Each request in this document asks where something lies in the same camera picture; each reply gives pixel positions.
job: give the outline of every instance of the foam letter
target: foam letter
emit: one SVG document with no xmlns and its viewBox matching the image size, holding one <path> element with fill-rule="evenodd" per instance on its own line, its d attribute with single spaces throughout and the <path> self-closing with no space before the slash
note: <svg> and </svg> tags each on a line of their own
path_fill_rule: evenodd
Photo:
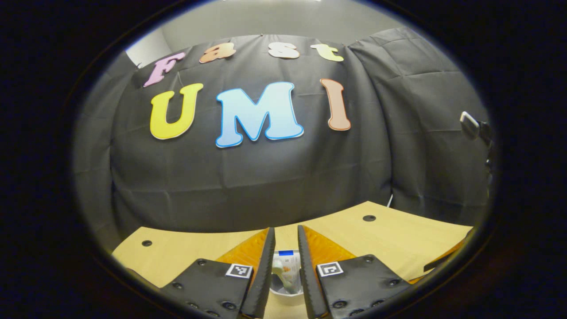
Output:
<svg viewBox="0 0 567 319">
<path fill-rule="evenodd" d="M 171 69 L 175 65 L 175 61 L 181 60 L 184 57 L 185 57 L 185 53 L 181 52 L 174 56 L 166 57 L 156 62 L 154 70 L 151 72 L 150 78 L 143 86 L 148 87 L 152 84 L 156 84 L 159 81 L 163 80 L 163 72 L 167 73 L 171 71 Z"/>
<path fill-rule="evenodd" d="M 340 62 L 344 59 L 341 56 L 336 56 L 333 52 L 338 52 L 336 48 L 331 48 L 326 44 L 314 44 L 311 46 L 313 49 L 317 49 L 317 53 L 322 57 L 326 58 L 327 60 Z"/>
<path fill-rule="evenodd" d="M 208 48 L 200 59 L 200 63 L 211 62 L 218 58 L 230 57 L 236 52 L 234 49 L 234 43 L 221 43 L 217 44 L 212 48 Z"/>
<path fill-rule="evenodd" d="M 283 42 L 272 42 L 268 44 L 268 53 L 273 57 L 283 57 L 283 58 L 298 58 L 299 52 L 293 44 L 283 43 Z"/>
<path fill-rule="evenodd" d="M 271 83 L 266 86 L 257 104 L 242 89 L 217 95 L 217 100 L 222 103 L 221 135 L 217 139 L 217 146 L 227 148 L 242 142 L 242 134 L 236 131 L 236 121 L 240 122 L 248 138 L 256 141 L 268 115 L 270 126 L 265 131 L 267 138 L 281 140 L 303 135 L 303 127 L 297 124 L 291 104 L 293 87 L 290 82 Z"/>
<path fill-rule="evenodd" d="M 175 123 L 167 123 L 167 105 L 173 97 L 173 91 L 167 91 L 154 96 L 151 104 L 150 132 L 160 140 L 174 138 L 185 133 L 193 124 L 195 117 L 195 104 L 197 102 L 197 92 L 203 88 L 203 84 L 195 83 L 184 86 L 179 90 L 183 94 L 183 105 L 181 107 L 181 117 Z"/>
<path fill-rule="evenodd" d="M 329 127 L 336 131 L 347 131 L 350 129 L 350 121 L 346 118 L 345 103 L 342 99 L 344 88 L 340 83 L 331 79 L 321 79 L 320 81 L 327 90 L 327 97 L 331 107 Z"/>
</svg>

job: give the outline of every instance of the letter m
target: letter m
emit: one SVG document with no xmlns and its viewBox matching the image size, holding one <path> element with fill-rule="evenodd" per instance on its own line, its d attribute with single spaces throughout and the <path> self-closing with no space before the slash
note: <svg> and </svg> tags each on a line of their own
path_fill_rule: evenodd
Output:
<svg viewBox="0 0 567 319">
<path fill-rule="evenodd" d="M 256 141 L 267 116 L 270 117 L 270 126 L 265 131 L 267 138 L 281 140 L 301 136 L 303 127 L 297 124 L 291 105 L 293 87 L 290 82 L 271 83 L 264 89 L 257 104 L 242 89 L 217 95 L 217 100 L 222 103 L 222 131 L 217 138 L 217 146 L 228 148 L 242 142 L 242 134 L 236 131 L 236 121 L 240 122 L 248 138 Z"/>
</svg>

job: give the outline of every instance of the table top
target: table top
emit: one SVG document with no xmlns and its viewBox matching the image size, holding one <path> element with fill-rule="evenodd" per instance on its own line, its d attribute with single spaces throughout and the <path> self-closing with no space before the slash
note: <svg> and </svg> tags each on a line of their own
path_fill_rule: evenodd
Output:
<svg viewBox="0 0 567 319">
<path fill-rule="evenodd" d="M 375 216 L 365 221 L 366 215 Z M 405 280 L 423 276 L 423 267 L 461 241 L 471 226 L 444 223 L 365 202 L 316 219 L 275 227 L 276 250 L 298 249 L 297 225 L 305 225 L 356 256 L 373 254 Z M 215 260 L 259 230 L 184 233 L 140 227 L 112 256 L 158 287 L 198 258 Z M 151 246 L 143 246 L 150 240 Z M 270 293 L 264 318 L 307 318 L 305 305 L 283 305 Z"/>
</svg>

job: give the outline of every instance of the wrinkled fabric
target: wrinkled fabric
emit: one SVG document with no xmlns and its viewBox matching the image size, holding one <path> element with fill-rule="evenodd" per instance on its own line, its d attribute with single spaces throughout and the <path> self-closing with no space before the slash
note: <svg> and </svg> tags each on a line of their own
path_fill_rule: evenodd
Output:
<svg viewBox="0 0 567 319">
<path fill-rule="evenodd" d="M 236 53 L 199 63 L 204 51 L 232 42 Z M 275 58 L 272 42 L 292 43 L 297 59 Z M 310 45 L 335 47 L 343 62 Z M 252 35 L 183 51 L 165 78 L 149 87 L 154 64 L 103 77 L 77 122 L 75 179 L 83 213 L 108 249 L 140 226 L 183 232 L 233 232 L 328 215 L 367 200 L 469 225 L 484 208 L 486 180 L 479 141 L 460 132 L 467 111 L 487 118 L 465 76 L 407 28 L 376 33 L 351 46 L 299 36 Z M 319 82 L 344 86 L 348 131 L 328 126 L 329 101 Z M 258 102 L 273 82 L 291 82 L 301 137 L 251 141 L 220 149 L 222 106 L 216 96 L 242 89 Z M 149 128 L 157 94 L 173 91 L 167 121 L 180 117 L 179 90 L 202 83 L 194 122 L 179 137 L 158 140 Z"/>
</svg>

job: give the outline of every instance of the gray wall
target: gray wall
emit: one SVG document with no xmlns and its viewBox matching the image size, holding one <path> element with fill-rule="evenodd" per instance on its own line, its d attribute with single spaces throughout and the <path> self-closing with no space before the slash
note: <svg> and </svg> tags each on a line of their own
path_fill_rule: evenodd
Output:
<svg viewBox="0 0 567 319">
<path fill-rule="evenodd" d="M 402 26 L 373 5 L 354 0 L 216 0 L 181 14 L 126 52 L 143 67 L 172 52 L 225 37 L 299 35 L 349 45 Z"/>
</svg>

